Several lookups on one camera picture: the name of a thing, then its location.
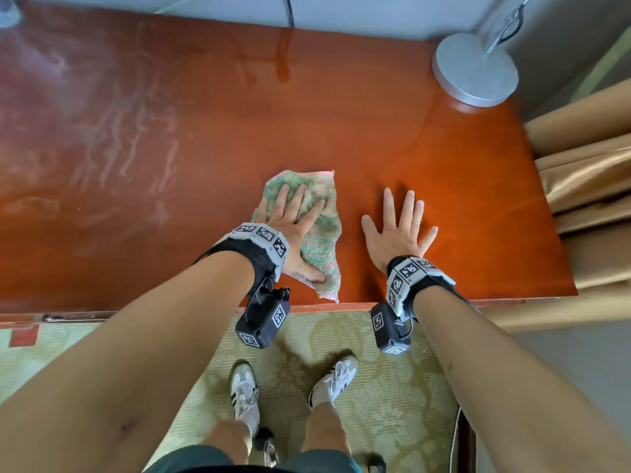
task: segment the dark green shorts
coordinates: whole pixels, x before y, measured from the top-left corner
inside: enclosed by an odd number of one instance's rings
[[[191,468],[231,466],[232,460],[219,448],[190,445],[167,453],[145,470],[145,473],[179,473]],[[337,450],[310,450],[278,465],[294,473],[361,473],[357,462]]]

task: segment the towel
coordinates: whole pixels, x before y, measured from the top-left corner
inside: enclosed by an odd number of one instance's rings
[[[318,297],[339,302],[338,294],[341,276],[338,262],[335,258],[335,243],[342,234],[342,223],[339,220],[338,208],[336,207],[337,191],[333,182],[333,171],[316,173],[283,171],[272,177],[263,188],[263,197],[269,201],[268,219],[271,215],[274,201],[283,184],[289,186],[287,202],[293,198],[300,184],[307,186],[305,196],[300,205],[299,216],[307,213],[321,198],[326,199],[326,206],[322,214],[320,214],[313,227],[305,235],[305,241],[300,248],[302,258],[316,269],[319,269],[326,276],[326,281],[323,284],[314,284],[301,275],[293,272],[285,273],[315,289]],[[256,219],[256,210],[252,216],[253,221],[254,219]]]

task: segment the wrist-mounted device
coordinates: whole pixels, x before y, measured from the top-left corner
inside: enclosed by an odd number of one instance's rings
[[[387,274],[387,302],[375,305],[370,318],[377,347],[384,353],[399,355],[409,349],[410,335],[418,322],[413,309],[416,294],[431,286],[441,286],[460,295],[454,289],[456,282],[420,257],[395,257],[388,263]]]
[[[290,309],[289,289],[274,288],[285,265],[289,243],[267,224],[244,222],[193,263],[225,250],[238,252],[252,262],[254,285],[247,294],[247,306],[235,332],[246,345],[263,349],[272,343]]]

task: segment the carpet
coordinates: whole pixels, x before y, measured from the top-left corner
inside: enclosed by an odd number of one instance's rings
[[[43,325],[35,346],[0,348],[0,400],[97,326]],[[367,312],[292,315],[265,350],[243,345],[232,325],[150,463],[197,443],[217,419],[230,417],[228,377],[239,359],[254,369],[261,425],[274,432],[281,458],[296,454],[309,415],[307,394],[344,350],[360,361],[336,401],[355,459],[365,467],[367,454],[376,452],[390,472],[446,473],[457,406],[438,360],[421,328],[409,353],[381,353]],[[253,452],[250,462],[262,464],[262,455]]]

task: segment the white sneaker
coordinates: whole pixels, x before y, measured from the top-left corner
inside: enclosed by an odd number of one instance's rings
[[[259,413],[259,390],[256,388],[254,372],[248,362],[241,362],[234,367],[230,379],[230,395],[235,419],[250,428],[252,438],[259,431],[261,414]]]
[[[333,403],[353,381],[358,367],[359,361],[354,355],[347,355],[335,362],[331,371],[324,375],[309,392],[311,410],[323,402]]]

